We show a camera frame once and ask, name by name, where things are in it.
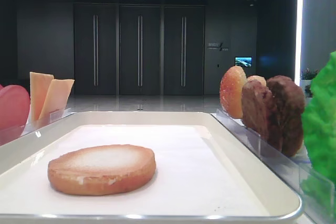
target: white tray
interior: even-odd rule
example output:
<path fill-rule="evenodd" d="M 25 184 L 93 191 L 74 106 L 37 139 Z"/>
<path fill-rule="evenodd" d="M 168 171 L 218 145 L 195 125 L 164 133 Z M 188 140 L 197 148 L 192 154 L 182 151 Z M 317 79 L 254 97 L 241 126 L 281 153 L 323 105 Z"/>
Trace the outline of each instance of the white tray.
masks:
<path fill-rule="evenodd" d="M 50 160 L 106 144 L 153 149 L 152 181 L 103 197 L 50 187 Z M 0 147 L 0 157 L 0 223 L 295 223 L 302 214 L 301 198 L 206 113 L 76 113 Z"/>

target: meat patty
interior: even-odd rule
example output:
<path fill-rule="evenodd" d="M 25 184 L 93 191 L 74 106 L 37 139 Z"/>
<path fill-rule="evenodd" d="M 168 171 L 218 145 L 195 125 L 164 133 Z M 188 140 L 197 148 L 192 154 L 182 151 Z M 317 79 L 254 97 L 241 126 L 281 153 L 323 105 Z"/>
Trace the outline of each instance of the meat patty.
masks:
<path fill-rule="evenodd" d="M 279 112 L 282 132 L 282 153 L 294 156 L 303 142 L 301 115 L 305 107 L 303 90 L 290 78 L 275 76 L 267 80 L 267 87 L 272 92 Z"/>
<path fill-rule="evenodd" d="M 241 95 L 243 123 L 258 132 L 262 139 L 278 151 L 282 150 L 282 134 L 278 109 L 272 92 L 257 80 L 248 81 Z"/>

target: floor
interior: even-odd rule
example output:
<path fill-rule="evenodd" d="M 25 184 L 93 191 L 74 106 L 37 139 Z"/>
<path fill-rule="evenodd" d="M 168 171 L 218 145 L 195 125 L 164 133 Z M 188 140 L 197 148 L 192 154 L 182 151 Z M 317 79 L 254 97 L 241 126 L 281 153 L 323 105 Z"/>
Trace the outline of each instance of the floor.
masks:
<path fill-rule="evenodd" d="M 221 107 L 213 96 L 89 95 L 69 98 L 67 108 L 81 111 L 200 111 L 215 113 Z"/>

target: dark door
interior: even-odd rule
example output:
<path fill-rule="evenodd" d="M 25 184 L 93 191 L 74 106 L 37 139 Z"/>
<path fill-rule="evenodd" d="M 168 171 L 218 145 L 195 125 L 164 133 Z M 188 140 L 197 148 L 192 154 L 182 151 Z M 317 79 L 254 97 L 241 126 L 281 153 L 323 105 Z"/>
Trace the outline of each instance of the dark door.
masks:
<path fill-rule="evenodd" d="M 166 7 L 164 94 L 203 94 L 204 9 Z"/>
<path fill-rule="evenodd" d="M 116 94 L 116 7 L 75 6 L 75 93 Z"/>
<path fill-rule="evenodd" d="M 120 8 L 120 94 L 160 94 L 160 8 Z"/>

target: wall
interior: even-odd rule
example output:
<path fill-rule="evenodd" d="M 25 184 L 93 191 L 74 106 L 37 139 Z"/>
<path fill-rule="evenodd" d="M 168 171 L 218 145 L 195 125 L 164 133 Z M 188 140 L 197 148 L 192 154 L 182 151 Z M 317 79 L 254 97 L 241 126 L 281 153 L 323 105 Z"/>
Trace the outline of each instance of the wall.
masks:
<path fill-rule="evenodd" d="M 29 72 L 74 77 L 73 5 L 68 3 L 20 3 L 17 7 L 18 76 Z"/>
<path fill-rule="evenodd" d="M 256 74 L 294 79 L 297 0 L 258 3 Z"/>
<path fill-rule="evenodd" d="M 16 6 L 0 0 L 0 84 L 17 82 Z"/>
<path fill-rule="evenodd" d="M 303 0 L 301 69 L 321 69 L 336 51 L 336 0 Z"/>
<path fill-rule="evenodd" d="M 204 94 L 219 94 L 223 74 L 235 64 L 235 57 L 252 57 L 255 74 L 257 14 L 254 7 L 210 4 L 205 10 Z M 228 51 L 207 49 L 211 42 L 222 42 Z"/>

